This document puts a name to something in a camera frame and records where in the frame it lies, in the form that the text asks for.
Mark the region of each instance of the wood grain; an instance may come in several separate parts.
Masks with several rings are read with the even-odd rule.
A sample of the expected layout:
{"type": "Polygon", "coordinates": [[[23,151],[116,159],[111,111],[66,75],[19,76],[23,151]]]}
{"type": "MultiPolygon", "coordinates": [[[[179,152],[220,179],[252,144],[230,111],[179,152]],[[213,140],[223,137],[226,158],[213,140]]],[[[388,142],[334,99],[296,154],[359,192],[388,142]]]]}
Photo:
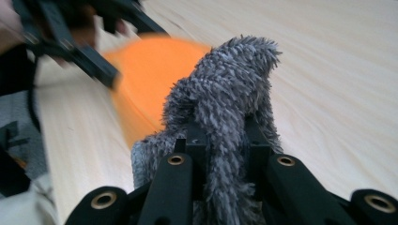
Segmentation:
{"type": "MultiPolygon", "coordinates": [[[[398,2],[147,0],[174,36],[218,46],[240,35],[279,43],[271,100],[285,153],[329,191],[398,198],[398,2]]],[[[99,48],[126,38],[100,33],[99,48]]],[[[78,68],[46,62],[38,98],[60,221],[103,185],[132,190],[130,152],[107,90],[78,68]]]]}

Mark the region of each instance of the brass grommet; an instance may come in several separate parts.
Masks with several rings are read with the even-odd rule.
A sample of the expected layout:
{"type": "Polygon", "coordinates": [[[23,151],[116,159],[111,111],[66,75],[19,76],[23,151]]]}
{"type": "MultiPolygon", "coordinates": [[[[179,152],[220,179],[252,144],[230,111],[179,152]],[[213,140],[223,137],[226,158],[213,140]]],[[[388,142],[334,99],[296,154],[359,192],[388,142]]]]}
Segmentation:
{"type": "Polygon", "coordinates": [[[185,159],[182,156],[171,156],[167,158],[167,162],[173,166],[181,165],[182,163],[184,163],[184,161],[185,159]]]}
{"type": "Polygon", "coordinates": [[[377,209],[378,211],[381,211],[383,213],[394,213],[397,209],[395,206],[387,199],[370,194],[365,196],[365,201],[368,203],[370,206],[372,206],[374,209],[377,209]]]}
{"type": "Polygon", "coordinates": [[[278,162],[284,166],[294,166],[296,161],[290,157],[278,157],[278,162]]]}
{"type": "Polygon", "coordinates": [[[104,209],[115,203],[116,199],[116,193],[114,193],[113,191],[105,191],[97,195],[91,201],[91,207],[95,209],[104,209]]]}

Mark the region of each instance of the white cloth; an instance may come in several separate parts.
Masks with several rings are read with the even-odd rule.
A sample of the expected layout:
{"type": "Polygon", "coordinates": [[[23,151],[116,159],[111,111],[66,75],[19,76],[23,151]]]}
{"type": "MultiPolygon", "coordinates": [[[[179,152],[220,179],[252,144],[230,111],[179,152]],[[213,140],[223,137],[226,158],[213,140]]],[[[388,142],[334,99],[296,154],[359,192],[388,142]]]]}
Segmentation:
{"type": "Polygon", "coordinates": [[[28,191],[0,200],[0,224],[58,224],[49,174],[32,181],[28,191]]]}

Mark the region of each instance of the black cable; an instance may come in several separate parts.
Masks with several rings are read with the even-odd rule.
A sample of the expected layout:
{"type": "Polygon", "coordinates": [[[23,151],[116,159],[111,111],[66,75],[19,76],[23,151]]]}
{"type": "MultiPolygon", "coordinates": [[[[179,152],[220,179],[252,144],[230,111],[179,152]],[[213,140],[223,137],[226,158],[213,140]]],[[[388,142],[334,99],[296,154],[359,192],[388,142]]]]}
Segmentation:
{"type": "Polygon", "coordinates": [[[36,69],[38,67],[38,57],[35,57],[35,61],[33,63],[33,66],[31,67],[31,71],[29,74],[30,80],[30,86],[27,91],[27,109],[29,111],[30,119],[32,120],[33,125],[35,128],[38,130],[39,133],[41,133],[40,129],[40,122],[38,120],[38,116],[36,115],[35,112],[35,107],[33,104],[33,98],[34,98],[34,89],[35,89],[35,76],[36,76],[36,69]]]}

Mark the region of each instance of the gray fuzzy fabric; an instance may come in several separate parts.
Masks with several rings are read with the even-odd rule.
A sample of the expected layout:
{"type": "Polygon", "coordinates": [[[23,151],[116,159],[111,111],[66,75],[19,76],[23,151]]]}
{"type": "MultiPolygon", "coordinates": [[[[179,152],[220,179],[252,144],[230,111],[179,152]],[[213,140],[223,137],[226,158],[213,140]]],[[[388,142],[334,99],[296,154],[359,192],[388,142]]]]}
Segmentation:
{"type": "Polygon", "coordinates": [[[134,184],[153,179],[161,158],[185,138],[193,117],[210,139],[205,201],[194,205],[194,224],[265,224],[254,184],[245,182],[244,121],[254,115],[274,152],[281,153],[269,99],[270,71],[279,62],[277,44],[260,37],[236,37],[199,61],[179,80],[164,105],[165,129],[137,142],[131,153],[134,184]]]}

